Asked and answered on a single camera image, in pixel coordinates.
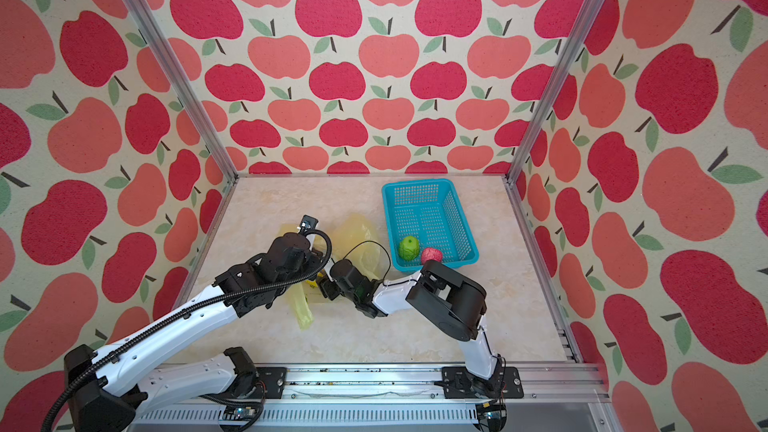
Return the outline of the yellow translucent plastic bag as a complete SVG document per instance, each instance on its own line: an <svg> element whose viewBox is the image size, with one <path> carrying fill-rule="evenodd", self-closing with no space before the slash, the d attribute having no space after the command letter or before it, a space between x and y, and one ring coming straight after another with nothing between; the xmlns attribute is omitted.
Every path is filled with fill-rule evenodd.
<svg viewBox="0 0 768 432"><path fill-rule="evenodd" d="M349 259L358 270L370 279L382 279L389 267L387 252L379 243L381 239L374 223L360 213L351 213L328 233L333 244L332 260L326 269L343 257ZM310 328L314 315L312 304L328 302L315 281L292 285L284 294L300 330Z"/></svg>

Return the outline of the green toy fruit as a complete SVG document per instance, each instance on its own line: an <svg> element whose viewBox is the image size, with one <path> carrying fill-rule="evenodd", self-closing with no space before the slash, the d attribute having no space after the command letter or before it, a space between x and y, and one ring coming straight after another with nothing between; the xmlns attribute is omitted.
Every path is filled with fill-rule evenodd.
<svg viewBox="0 0 768 432"><path fill-rule="evenodd" d="M413 262L421 256L421 244L413 235L405 236L398 244L398 257L404 262Z"/></svg>

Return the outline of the pink toy fruit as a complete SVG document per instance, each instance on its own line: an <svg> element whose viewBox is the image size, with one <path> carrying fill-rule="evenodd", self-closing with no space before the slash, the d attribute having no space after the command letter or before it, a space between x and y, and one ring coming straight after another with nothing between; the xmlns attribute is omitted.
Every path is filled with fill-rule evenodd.
<svg viewBox="0 0 768 432"><path fill-rule="evenodd" d="M421 263L426 264L428 261L443 261L443 252L434 247L426 247L421 251Z"/></svg>

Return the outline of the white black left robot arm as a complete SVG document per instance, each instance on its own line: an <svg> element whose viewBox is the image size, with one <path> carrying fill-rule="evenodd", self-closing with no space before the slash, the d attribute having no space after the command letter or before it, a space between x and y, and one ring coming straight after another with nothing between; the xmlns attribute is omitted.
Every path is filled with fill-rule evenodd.
<svg viewBox="0 0 768 432"><path fill-rule="evenodd" d="M147 412L197 397L262 412L267 383L241 347L198 363L164 364L207 334L271 307L291 286L315 279L331 254L331 239L321 230L285 233L267 252L230 267L197 296L139 331L98 349L71 350L64 359L67 385L42 430L51 430L60 410L68 409L77 431L123 431Z"/></svg>

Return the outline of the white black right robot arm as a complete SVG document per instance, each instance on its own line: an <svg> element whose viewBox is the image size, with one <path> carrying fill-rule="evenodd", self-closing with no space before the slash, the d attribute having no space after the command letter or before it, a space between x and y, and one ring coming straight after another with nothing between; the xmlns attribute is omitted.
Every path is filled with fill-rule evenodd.
<svg viewBox="0 0 768 432"><path fill-rule="evenodd" d="M316 284L324 298L344 297L363 315L375 319L415 310L456 340L464 355L460 378L443 383L458 397L498 399L504 385L504 363L488 342L485 289L474 280L436 260L405 279L374 280L348 259L322 272Z"/></svg>

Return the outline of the teal plastic mesh basket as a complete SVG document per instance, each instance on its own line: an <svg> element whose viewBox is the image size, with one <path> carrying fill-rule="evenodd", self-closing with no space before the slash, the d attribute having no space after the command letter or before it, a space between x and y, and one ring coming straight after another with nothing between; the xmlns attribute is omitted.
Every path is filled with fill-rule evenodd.
<svg viewBox="0 0 768 432"><path fill-rule="evenodd" d="M478 246L464 213L458 192L448 179L400 181L381 189L394 267L411 274L421 269L421 257L406 260L399 254L407 237L419 247L434 248L443 263L453 269L479 260Z"/></svg>

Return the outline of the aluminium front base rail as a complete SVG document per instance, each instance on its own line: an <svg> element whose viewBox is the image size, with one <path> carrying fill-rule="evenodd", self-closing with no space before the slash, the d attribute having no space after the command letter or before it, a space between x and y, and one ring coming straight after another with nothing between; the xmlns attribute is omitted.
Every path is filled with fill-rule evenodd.
<svg viewBox="0 0 768 432"><path fill-rule="evenodd" d="M458 389L456 363L258 364L234 380L223 359L165 367L139 384L147 394L129 430L383 429L619 431L599 368L574 362L509 362L502 395Z"/></svg>

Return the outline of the aluminium left rear corner post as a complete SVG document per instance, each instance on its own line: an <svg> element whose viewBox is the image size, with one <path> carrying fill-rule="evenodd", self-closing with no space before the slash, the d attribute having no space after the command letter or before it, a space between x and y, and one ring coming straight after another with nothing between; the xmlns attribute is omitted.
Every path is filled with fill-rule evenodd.
<svg viewBox="0 0 768 432"><path fill-rule="evenodd" d="M136 22L137 28L144 35L177 98L185 106L191 121L222 171L224 181L229 185L235 185L239 174L234 163L220 141L205 108L191 87L183 66L158 25L149 4L146 0L123 0L123 2Z"/></svg>

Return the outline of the aluminium corner post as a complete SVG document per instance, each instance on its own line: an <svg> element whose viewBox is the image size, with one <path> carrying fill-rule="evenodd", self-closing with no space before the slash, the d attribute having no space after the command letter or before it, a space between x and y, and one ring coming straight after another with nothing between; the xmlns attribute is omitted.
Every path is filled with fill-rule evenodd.
<svg viewBox="0 0 768 432"><path fill-rule="evenodd" d="M185 106L191 121L222 171L224 181L229 185L235 185L239 174L234 163L220 141L205 108L191 87L183 66L158 25L149 4L146 0L123 0L123 2L136 22L137 28L144 35L177 98Z"/></svg>
<svg viewBox="0 0 768 432"><path fill-rule="evenodd" d="M505 176L505 185L511 187L515 184L518 175L525 162L530 158L532 148L543 128L545 119L552 110L555 99L558 97L565 80L570 73L571 65L577 60L580 52L586 51L586 37L594 25L594 22L605 0L584 0L575 18L574 25L566 38L553 72L543 91L542 98L533 109L533 115L523 137L521 145L517 148L514 160L509 172Z"/></svg>

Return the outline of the aluminium right rear corner post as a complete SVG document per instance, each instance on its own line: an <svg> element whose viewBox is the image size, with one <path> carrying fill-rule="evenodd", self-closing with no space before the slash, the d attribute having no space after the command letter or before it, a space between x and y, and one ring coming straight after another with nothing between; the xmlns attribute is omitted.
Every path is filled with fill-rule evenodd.
<svg viewBox="0 0 768 432"><path fill-rule="evenodd" d="M509 172L505 176L505 185L511 187L515 184L518 175L525 162L530 158L532 148L543 128L545 119L552 110L555 99L558 97L565 80L570 73L571 65L577 60L580 52L586 51L586 37L594 25L594 22L605 0L584 0L575 18L574 25L566 38L553 72L543 91L542 98L533 109L533 115L523 137L521 145L517 148L514 160Z"/></svg>

